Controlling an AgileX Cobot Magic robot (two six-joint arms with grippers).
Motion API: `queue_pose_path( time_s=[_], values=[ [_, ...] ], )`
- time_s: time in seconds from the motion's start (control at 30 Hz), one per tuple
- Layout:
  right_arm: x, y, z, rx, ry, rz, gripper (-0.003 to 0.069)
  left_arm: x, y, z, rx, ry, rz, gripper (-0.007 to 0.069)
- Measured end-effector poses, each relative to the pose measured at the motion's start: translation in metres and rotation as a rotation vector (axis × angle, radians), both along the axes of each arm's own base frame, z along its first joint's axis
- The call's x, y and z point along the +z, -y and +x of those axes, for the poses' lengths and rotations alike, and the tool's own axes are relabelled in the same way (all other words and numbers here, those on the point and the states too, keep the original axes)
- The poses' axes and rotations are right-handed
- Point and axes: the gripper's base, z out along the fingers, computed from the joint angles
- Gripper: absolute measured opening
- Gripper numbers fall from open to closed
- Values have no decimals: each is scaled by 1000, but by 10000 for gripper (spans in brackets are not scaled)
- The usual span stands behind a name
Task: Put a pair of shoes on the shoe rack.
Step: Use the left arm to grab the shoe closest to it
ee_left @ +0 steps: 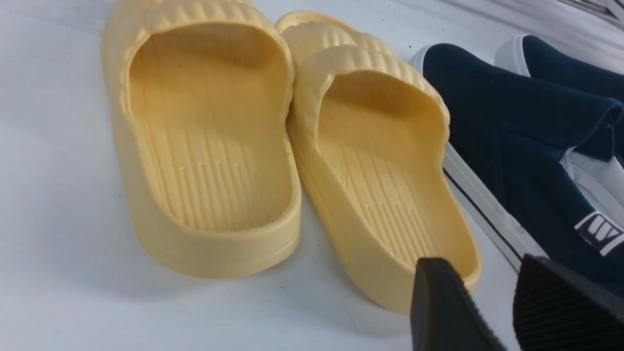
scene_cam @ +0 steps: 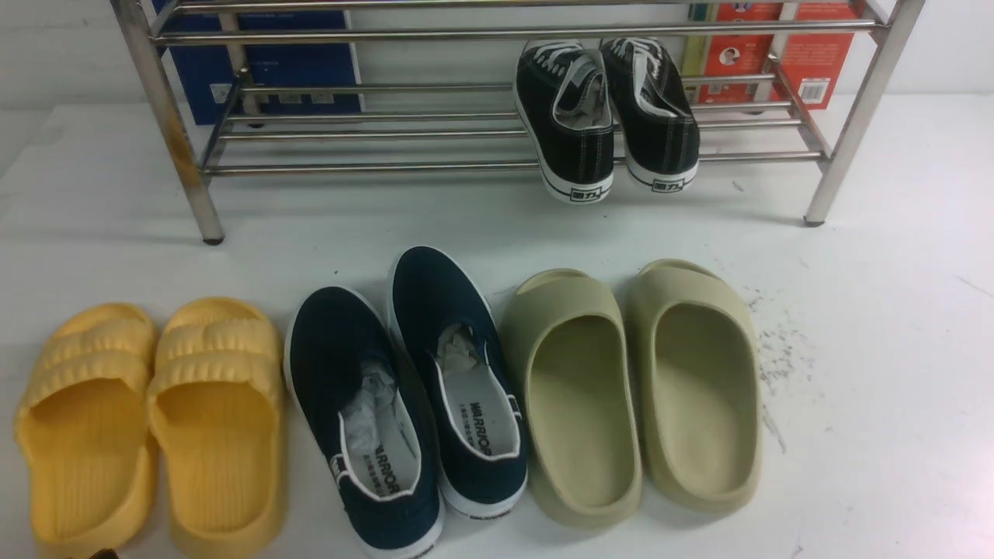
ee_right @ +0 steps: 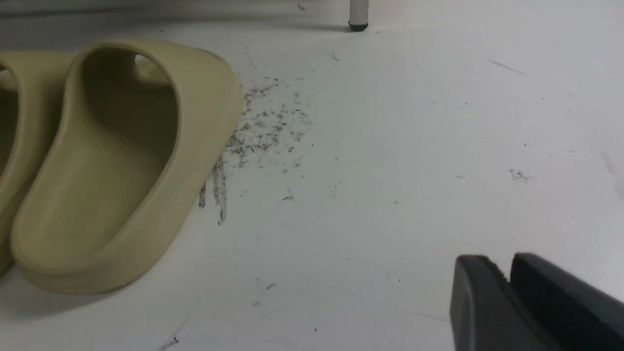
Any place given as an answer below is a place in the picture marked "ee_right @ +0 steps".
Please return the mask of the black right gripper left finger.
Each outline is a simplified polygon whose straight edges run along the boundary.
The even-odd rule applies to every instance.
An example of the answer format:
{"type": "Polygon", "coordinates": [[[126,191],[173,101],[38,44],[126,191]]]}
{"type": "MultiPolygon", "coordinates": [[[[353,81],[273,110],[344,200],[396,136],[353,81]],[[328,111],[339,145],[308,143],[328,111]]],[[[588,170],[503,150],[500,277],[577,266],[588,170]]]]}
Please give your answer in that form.
{"type": "Polygon", "coordinates": [[[563,350],[483,255],[456,258],[449,315],[457,351],[563,350]]]}

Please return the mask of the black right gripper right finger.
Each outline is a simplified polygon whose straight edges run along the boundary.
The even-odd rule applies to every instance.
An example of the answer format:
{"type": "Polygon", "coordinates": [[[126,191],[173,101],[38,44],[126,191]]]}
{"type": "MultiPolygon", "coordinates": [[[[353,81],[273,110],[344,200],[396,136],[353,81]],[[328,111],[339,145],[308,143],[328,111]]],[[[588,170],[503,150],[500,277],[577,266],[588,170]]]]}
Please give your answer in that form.
{"type": "Polygon", "coordinates": [[[622,351],[624,305],[533,253],[513,257],[510,283],[565,351],[622,351]]]}

